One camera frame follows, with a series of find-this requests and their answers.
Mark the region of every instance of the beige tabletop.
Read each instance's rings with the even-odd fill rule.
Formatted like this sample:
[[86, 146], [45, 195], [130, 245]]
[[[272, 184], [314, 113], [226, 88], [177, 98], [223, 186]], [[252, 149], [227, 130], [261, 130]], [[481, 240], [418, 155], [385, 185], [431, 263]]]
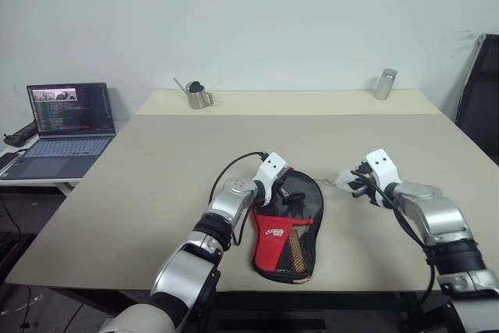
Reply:
[[[499, 168], [438, 111], [412, 115], [137, 115], [73, 190], [7, 278], [69, 288], [149, 289], [157, 268], [206, 210], [233, 158], [277, 151], [317, 179], [383, 147], [405, 181], [440, 187], [462, 210], [488, 267], [499, 270]], [[226, 177], [253, 177], [259, 159]], [[218, 290], [415, 290], [423, 252], [391, 211], [321, 186], [324, 219], [313, 278], [287, 285], [250, 266], [254, 234], [221, 262]]]
[[180, 90], [155, 90], [138, 115], [380, 115], [441, 113], [419, 90], [393, 90], [386, 101], [371, 91], [215, 91], [215, 106], [192, 109]]

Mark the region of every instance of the cable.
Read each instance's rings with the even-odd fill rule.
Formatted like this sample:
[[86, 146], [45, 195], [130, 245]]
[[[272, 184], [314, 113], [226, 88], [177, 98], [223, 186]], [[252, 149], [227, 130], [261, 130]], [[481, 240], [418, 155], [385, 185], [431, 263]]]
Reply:
[[249, 152], [248, 154], [241, 155], [238, 158], [236, 158], [233, 161], [231, 161], [230, 163], [228, 163], [228, 165], [224, 168], [224, 170], [220, 172], [220, 174], [218, 175], [217, 179], [215, 179], [213, 187], [211, 188], [211, 191], [210, 191], [210, 199], [208, 200], [208, 204], [210, 204], [211, 201], [213, 200], [213, 194], [215, 192], [215, 188], [217, 187], [218, 181], [220, 181], [221, 177], [227, 172], [227, 170], [229, 168], [231, 168], [239, 160], [247, 158], [247, 157], [249, 157], [251, 155], [258, 155], [258, 156], [260, 156], [260, 159], [262, 161], [264, 161], [266, 158], [268, 158], [268, 154], [266, 152]]
[[250, 212], [253, 210], [253, 206], [248, 208], [246, 210], [246, 214], [244, 215], [244, 219], [242, 220], [241, 224], [241, 230], [239, 230], [239, 240], [235, 240], [235, 235], [234, 232], [232, 232], [232, 241], [234, 243], [234, 246], [239, 246], [241, 244], [241, 239], [242, 239], [242, 232], [244, 231], [244, 225], [246, 224], [246, 220], [248, 219], [248, 216], [250, 216]]
[[[40, 302], [43, 298], [44, 298], [43, 294], [38, 294], [33, 298], [33, 300], [30, 301], [30, 306], [33, 306], [35, 303]], [[26, 307], [27, 303], [23, 303], [20, 306], [13, 307], [11, 309], [0, 310], [0, 317], [20, 312], [24, 310]]]
[[[220, 172], [220, 174], [218, 175], [217, 179], [215, 179], [215, 182], [214, 182], [213, 186], [211, 187], [210, 198], [208, 199], [208, 204], [210, 204], [211, 201], [213, 200], [213, 194], [214, 194], [215, 189], [217, 187], [218, 181], [220, 181], [221, 177], [228, 171], [228, 169], [231, 168], [239, 160], [242, 160], [242, 159], [247, 158], [247, 157], [252, 156], [252, 155], [258, 155], [258, 156], [260, 156], [261, 161], [264, 161], [265, 159], [268, 158], [268, 153], [263, 152], [263, 151], [260, 151], [260, 152], [259, 151], [254, 151], [254, 152], [249, 152], [248, 154], [241, 155], [238, 158], [236, 158], [233, 161], [231, 161], [230, 163], [228, 163], [228, 165]], [[244, 225], [245, 225], [246, 220], [248, 219], [248, 216], [250, 215], [250, 212], [252, 210], [253, 210], [253, 207], [250, 207], [250, 208], [248, 208], [246, 210], [246, 214], [244, 215], [244, 219], [242, 220], [241, 230], [239, 230], [239, 240], [237, 240], [235, 238], [235, 234], [234, 234], [233, 231], [231, 233], [231, 235], [232, 235], [232, 241], [233, 241], [233, 243], [234, 243], [235, 246], [239, 246], [241, 244], [241, 238], [242, 238], [242, 233], [244, 231]]]
[[21, 328], [21, 332], [24, 333], [24, 329], [28, 329], [30, 325], [26, 322], [28, 318], [28, 313], [30, 312], [30, 301], [31, 301], [31, 287], [28, 285], [28, 301], [26, 303], [26, 312], [24, 313], [23, 323], [19, 326]]
[[419, 305], [422, 306], [426, 300], [428, 299], [428, 297], [430, 296], [433, 288], [434, 288], [434, 283], [435, 283], [435, 266], [434, 265], [430, 265], [430, 271], [431, 271], [431, 275], [430, 275], [430, 282], [428, 283], [428, 287], [426, 288], [426, 291], [424, 292], [423, 296], [421, 297], [421, 299], [419, 300]]
[[75, 311], [75, 313], [69, 319], [68, 324], [65, 325], [64, 330], [62, 331], [62, 333], [66, 333], [66, 331], [68, 330], [69, 326], [73, 322], [73, 319], [76, 317], [76, 315], [79, 313], [79, 311], [82, 309], [83, 306], [84, 306], [84, 304], [81, 303], [80, 306], [78, 307], [78, 309]]
[[21, 239], [22, 239], [21, 228], [17, 225], [16, 221], [12, 218], [12, 215], [10, 214], [9, 210], [7, 209], [7, 206], [5, 205], [5, 201], [3, 200], [3, 197], [1, 194], [0, 194], [0, 202], [2, 203], [3, 209], [5, 210], [7, 216], [9, 216], [10, 221], [17, 228], [17, 240], [18, 240], [18, 242], [22, 242], [21, 241]]
[[[395, 218], [397, 219], [397, 222], [400, 224], [402, 229], [404, 229], [404, 232], [406, 232], [409, 235], [409, 237], [411, 237], [414, 240], [414, 242], [416, 242], [419, 245], [419, 247], [421, 247], [422, 249], [426, 249], [426, 245], [423, 243], [423, 241], [421, 241], [421, 239], [419, 239], [418, 235], [414, 233], [414, 231], [411, 228], [411, 225], [407, 222], [407, 220], [405, 220], [404, 214], [400, 211], [400, 208], [398, 208], [398, 205], [395, 204], [395, 202], [376, 183], [371, 181], [368, 177], [356, 171], [350, 171], [350, 173], [356, 175], [361, 180], [363, 180], [367, 187], [375, 189], [383, 197], [384, 201], [386, 201], [391, 206]], [[433, 265], [430, 265], [430, 281], [428, 282], [426, 291], [419, 300], [419, 306], [422, 306], [430, 296], [431, 291], [434, 288], [434, 283], [435, 283], [435, 267]]]
[[356, 175], [361, 180], [363, 180], [368, 187], [375, 189], [383, 197], [383, 199], [391, 206], [395, 218], [397, 219], [397, 222], [400, 224], [404, 232], [407, 233], [407, 235], [411, 237], [414, 240], [414, 242], [416, 242], [419, 245], [419, 247], [421, 247], [422, 249], [426, 248], [426, 245], [421, 241], [421, 239], [419, 239], [418, 235], [414, 233], [411, 225], [407, 222], [407, 220], [405, 220], [404, 214], [400, 212], [400, 208], [398, 208], [398, 205], [395, 204], [395, 202], [376, 183], [372, 182], [362, 173], [356, 171], [350, 171], [350, 173]]

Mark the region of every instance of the ping pong paddle case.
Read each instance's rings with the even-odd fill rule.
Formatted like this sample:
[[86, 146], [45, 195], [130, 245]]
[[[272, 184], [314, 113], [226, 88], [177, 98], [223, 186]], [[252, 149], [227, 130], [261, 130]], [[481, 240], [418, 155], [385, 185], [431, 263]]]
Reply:
[[292, 169], [273, 190], [272, 201], [253, 212], [257, 233], [253, 267], [272, 281], [307, 282], [315, 265], [315, 242], [324, 212], [322, 193], [312, 178]]

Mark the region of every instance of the metal cylinder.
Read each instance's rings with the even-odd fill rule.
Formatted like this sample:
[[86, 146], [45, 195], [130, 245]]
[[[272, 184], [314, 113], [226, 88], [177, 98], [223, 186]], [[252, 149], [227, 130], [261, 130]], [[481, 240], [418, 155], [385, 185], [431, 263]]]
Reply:
[[397, 76], [395, 69], [385, 69], [377, 83], [374, 97], [379, 101], [385, 101], [390, 94], [391, 87]]

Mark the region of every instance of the robot forearm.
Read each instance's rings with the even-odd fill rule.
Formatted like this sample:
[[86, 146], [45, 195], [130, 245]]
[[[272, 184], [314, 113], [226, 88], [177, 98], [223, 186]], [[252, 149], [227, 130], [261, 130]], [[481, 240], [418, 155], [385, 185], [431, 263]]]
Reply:
[[461, 331], [499, 328], [499, 281], [485, 266], [461, 211], [440, 189], [401, 182], [397, 168], [381, 149], [368, 154], [355, 171], [343, 171], [335, 185], [354, 197], [366, 194], [372, 204], [398, 209], [416, 223], [426, 262], [438, 270], [443, 293], [453, 299], [448, 306], [453, 305], [461, 317]]
[[213, 295], [217, 269], [241, 213], [271, 199], [272, 185], [288, 166], [276, 153], [270, 154], [254, 179], [230, 179], [211, 201], [207, 211], [186, 240], [163, 263], [150, 299], [119, 314], [100, 333], [173, 333], [189, 317], [201, 315]]

